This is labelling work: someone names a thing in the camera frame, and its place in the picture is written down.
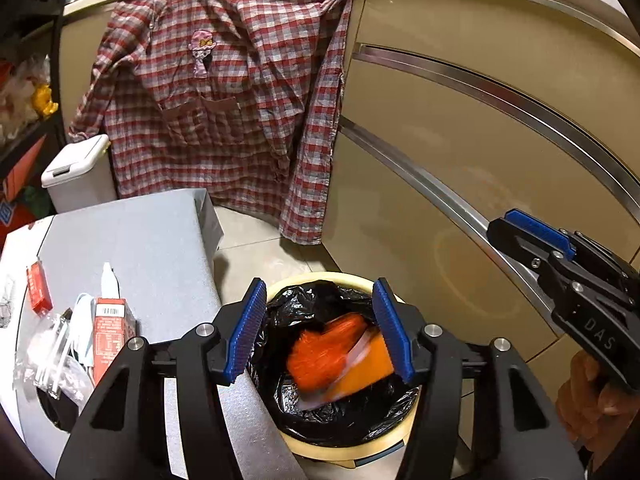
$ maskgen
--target shirt pocket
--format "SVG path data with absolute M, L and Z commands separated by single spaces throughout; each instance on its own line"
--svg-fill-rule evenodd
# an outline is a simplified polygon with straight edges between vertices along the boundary
M 172 108 L 163 108 L 162 116 L 176 145 L 205 146 L 211 143 L 207 114 L 200 98 Z
M 207 111 L 209 135 L 214 143 L 220 146 L 242 143 L 248 125 L 244 123 L 236 98 L 204 99 L 203 104 Z

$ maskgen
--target human hand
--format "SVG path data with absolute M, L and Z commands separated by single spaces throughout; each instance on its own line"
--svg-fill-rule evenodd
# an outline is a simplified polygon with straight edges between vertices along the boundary
M 582 439 L 593 452 L 595 471 L 622 439 L 640 409 L 640 396 L 626 394 L 611 383 L 600 393 L 593 381 L 600 365 L 584 350 L 571 360 L 571 378 L 558 390 L 556 411 L 572 442 Z

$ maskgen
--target orange bag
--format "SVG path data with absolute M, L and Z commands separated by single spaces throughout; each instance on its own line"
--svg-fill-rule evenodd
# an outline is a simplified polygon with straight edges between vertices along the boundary
M 16 229 L 35 222 L 35 217 L 20 203 L 7 202 L 0 195 L 0 251 L 4 247 L 6 236 Z
M 349 351 L 367 329 L 360 314 L 350 312 L 324 326 L 322 333 L 303 330 L 287 359 L 287 370 L 303 393 L 329 387 L 344 371 Z

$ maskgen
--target yellow toy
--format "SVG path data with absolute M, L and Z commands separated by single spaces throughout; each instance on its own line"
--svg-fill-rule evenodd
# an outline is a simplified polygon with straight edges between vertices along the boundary
M 58 103 L 53 102 L 51 99 L 49 85 L 40 84 L 36 86 L 31 95 L 31 106 L 43 118 L 47 118 L 58 111 Z

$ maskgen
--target orange box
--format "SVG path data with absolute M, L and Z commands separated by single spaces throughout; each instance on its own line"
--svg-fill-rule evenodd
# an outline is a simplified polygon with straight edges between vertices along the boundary
M 31 308 L 36 314 L 46 314 L 51 310 L 51 297 L 40 260 L 37 260 L 31 267 L 27 267 L 27 294 Z
M 94 320 L 94 383 L 98 384 L 107 368 L 124 346 L 136 335 L 136 320 L 122 299 L 96 298 Z

